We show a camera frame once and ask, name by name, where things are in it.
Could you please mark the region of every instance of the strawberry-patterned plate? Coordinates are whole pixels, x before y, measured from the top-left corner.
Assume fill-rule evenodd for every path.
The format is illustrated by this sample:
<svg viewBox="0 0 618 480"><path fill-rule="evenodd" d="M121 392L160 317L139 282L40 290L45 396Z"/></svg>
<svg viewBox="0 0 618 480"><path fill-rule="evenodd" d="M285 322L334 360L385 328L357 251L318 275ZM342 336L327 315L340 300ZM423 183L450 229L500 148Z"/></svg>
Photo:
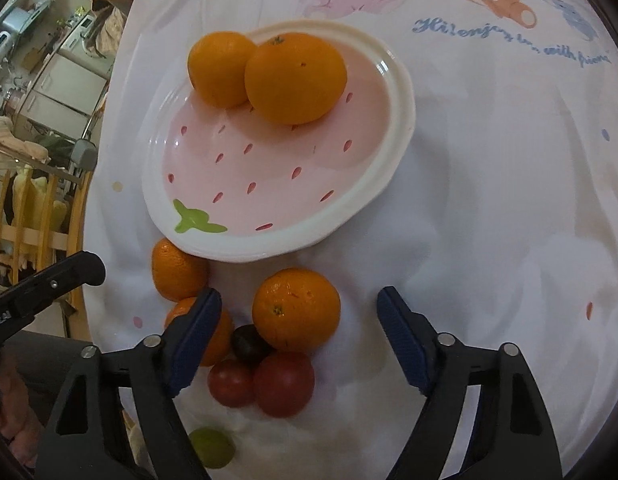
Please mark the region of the strawberry-patterned plate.
<svg viewBox="0 0 618 480"><path fill-rule="evenodd" d="M342 54L347 87L322 119L278 126L248 104L205 105L184 60L173 63L142 125L148 152L142 192L158 229L183 251L251 262L310 246L387 186L415 127L409 73L363 32L296 20L248 34L324 38Z"/></svg>

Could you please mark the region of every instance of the white tablecloth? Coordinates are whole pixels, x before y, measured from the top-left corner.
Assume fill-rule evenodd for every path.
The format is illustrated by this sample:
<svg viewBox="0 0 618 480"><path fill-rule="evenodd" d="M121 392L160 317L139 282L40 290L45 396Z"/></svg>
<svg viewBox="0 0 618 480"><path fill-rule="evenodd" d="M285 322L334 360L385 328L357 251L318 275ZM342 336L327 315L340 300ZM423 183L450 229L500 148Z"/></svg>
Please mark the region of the white tablecloth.
<svg viewBox="0 0 618 480"><path fill-rule="evenodd" d="M84 234L108 274L86 293L104 351L160 333L172 306L151 282L161 234L140 190L138 130L164 71L202 34L342 20L390 44L416 92L413 142L377 200L313 248L212 265L238 324L249 321L258 284L286 266L324 273L343 300L337 334L313 357L315 397L296 418L221 407L204 370L177 398L188 430L213 424L236 440L236 459L214 479L386 477L423 399L375 318L385 285L465 344L522 348L565 470L606 420L618 398L618 51L585 0L516 1L135 1ZM471 388L467 405L476 400ZM471 425L464 417L447 474Z"/></svg>

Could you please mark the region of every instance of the orange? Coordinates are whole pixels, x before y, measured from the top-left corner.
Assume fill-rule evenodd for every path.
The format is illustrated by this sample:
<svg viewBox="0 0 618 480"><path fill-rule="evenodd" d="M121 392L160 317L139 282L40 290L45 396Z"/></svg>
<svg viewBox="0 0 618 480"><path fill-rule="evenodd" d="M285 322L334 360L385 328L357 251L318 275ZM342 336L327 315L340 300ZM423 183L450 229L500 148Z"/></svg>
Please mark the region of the orange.
<svg viewBox="0 0 618 480"><path fill-rule="evenodd" d="M260 285L251 315L258 333L274 348L310 352L336 332L340 296L313 270L285 269Z"/></svg>
<svg viewBox="0 0 618 480"><path fill-rule="evenodd" d="M237 32L212 32L189 51L187 70L196 93L216 108L232 108L247 100L244 67L256 50Z"/></svg>
<svg viewBox="0 0 618 480"><path fill-rule="evenodd" d="M179 301L173 307L164 320L164 328L167 328L171 321L178 316L184 316L196 302L196 298L186 298ZM233 333L233 320L229 313L222 309L220 313L220 321L215 327L214 335L209 339L209 344L205 353L202 355L200 366L214 366L222 361L231 350L231 334Z"/></svg>
<svg viewBox="0 0 618 480"><path fill-rule="evenodd" d="M163 298L180 301L197 296L207 285L209 262L183 253L167 238L151 251L153 285Z"/></svg>
<svg viewBox="0 0 618 480"><path fill-rule="evenodd" d="M347 85L347 68L326 41L289 32L257 48L247 62L244 84L251 105L265 119L303 124L336 105Z"/></svg>

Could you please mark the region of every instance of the green leaf design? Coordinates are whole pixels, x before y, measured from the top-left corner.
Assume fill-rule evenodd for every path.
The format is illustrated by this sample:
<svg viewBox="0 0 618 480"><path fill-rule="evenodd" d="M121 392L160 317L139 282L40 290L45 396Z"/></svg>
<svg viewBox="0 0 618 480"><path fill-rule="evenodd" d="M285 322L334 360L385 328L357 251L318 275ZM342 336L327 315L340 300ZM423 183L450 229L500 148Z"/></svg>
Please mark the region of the green leaf design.
<svg viewBox="0 0 618 480"><path fill-rule="evenodd" d="M181 219L175 227L175 232L186 233L189 229L198 229L205 233L224 233L227 228L220 224L209 223L209 213L202 209L189 209L180 200L173 201L173 206Z"/></svg>

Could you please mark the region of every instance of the red seed mark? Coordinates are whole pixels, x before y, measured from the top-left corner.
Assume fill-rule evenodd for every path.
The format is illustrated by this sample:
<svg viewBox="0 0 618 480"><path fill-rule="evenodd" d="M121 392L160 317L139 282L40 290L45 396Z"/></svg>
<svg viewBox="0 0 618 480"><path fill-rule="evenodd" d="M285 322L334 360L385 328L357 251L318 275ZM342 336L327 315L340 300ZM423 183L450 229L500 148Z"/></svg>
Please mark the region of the red seed mark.
<svg viewBox="0 0 618 480"><path fill-rule="evenodd" d="M323 196L320 199L320 202L324 202L325 200L327 200L331 195L333 195L333 190L331 190L329 193L327 193L325 196Z"/></svg>

